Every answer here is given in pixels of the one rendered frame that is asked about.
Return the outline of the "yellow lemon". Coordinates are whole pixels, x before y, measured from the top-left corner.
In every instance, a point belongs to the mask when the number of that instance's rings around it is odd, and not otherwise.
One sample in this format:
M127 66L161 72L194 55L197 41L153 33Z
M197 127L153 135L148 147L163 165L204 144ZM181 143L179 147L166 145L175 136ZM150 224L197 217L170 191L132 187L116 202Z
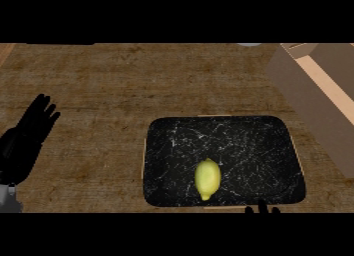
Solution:
M201 199L207 201L220 188L222 171L219 164L207 158L200 162L195 170L195 187Z

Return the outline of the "black marble tray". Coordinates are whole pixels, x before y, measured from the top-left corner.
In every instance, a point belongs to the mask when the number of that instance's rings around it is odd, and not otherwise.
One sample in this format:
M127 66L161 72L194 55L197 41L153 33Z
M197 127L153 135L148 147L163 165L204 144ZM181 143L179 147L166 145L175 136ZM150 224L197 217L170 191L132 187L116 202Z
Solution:
M203 200L195 169L213 160L219 191ZM157 207L296 204L306 182L284 121L275 116L166 117L150 125L144 195Z

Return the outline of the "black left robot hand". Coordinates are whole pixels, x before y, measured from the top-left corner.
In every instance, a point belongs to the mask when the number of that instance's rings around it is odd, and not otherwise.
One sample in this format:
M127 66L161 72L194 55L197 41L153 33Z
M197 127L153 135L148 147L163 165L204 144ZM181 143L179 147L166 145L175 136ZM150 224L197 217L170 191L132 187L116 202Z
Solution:
M0 185L18 185L31 173L61 113L51 97L34 99L18 125L0 137Z

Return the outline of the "brown cardboard box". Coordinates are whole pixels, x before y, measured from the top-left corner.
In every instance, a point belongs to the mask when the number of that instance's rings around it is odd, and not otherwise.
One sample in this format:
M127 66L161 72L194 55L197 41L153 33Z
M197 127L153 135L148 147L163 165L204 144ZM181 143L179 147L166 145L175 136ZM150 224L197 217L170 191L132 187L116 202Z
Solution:
M284 43L266 73L340 171L354 178L354 44Z

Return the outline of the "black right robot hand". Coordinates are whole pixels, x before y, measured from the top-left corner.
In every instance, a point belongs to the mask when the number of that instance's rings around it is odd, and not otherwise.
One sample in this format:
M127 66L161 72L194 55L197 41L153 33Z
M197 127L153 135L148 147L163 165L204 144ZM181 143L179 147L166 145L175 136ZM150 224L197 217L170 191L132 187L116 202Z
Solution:
M247 214L253 214L254 213L254 210L251 208L251 206L247 206L246 207L246 213ZM266 201L265 200L259 200L259 213L260 214L268 214L268 213L272 213L272 214L280 214L281 213L281 210L278 207L274 207L272 209L268 207L268 204L266 204Z

